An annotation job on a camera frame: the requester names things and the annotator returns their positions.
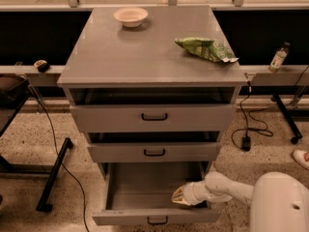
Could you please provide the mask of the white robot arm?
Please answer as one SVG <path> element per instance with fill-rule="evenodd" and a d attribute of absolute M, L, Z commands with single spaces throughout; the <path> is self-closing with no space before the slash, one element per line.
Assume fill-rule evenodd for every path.
<path fill-rule="evenodd" d="M 309 232 L 309 189 L 281 172 L 264 174 L 250 186 L 212 171 L 172 194 L 174 203 L 186 206 L 232 198 L 250 207 L 249 232 Z"/>

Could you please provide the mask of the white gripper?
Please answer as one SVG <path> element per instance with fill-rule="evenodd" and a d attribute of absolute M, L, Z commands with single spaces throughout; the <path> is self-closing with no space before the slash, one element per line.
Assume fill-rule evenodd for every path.
<path fill-rule="evenodd" d="M 185 206 L 192 206 L 206 201 L 210 196 L 203 181 L 191 182 L 177 188 L 172 194 L 172 202 Z"/>

